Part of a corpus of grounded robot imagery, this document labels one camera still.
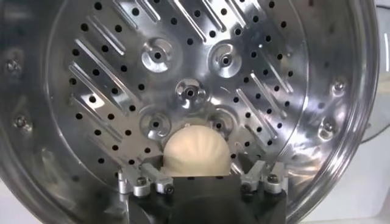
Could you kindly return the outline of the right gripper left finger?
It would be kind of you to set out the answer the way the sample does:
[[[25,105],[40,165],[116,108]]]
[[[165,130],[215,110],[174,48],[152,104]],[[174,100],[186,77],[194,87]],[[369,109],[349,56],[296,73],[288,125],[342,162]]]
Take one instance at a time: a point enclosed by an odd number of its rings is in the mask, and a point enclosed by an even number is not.
[[[171,195],[174,180],[161,171],[163,155],[140,158],[138,164],[128,164],[118,170],[118,190],[121,195],[147,197],[154,187],[158,194]]]

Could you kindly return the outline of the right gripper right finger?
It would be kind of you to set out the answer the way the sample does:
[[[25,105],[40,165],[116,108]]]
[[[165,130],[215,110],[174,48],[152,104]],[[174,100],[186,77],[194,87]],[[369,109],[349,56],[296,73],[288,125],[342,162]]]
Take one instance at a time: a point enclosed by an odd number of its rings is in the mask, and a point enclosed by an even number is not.
[[[281,161],[266,161],[261,155],[236,154],[238,192],[253,195],[259,190],[278,195],[288,191],[288,171]]]

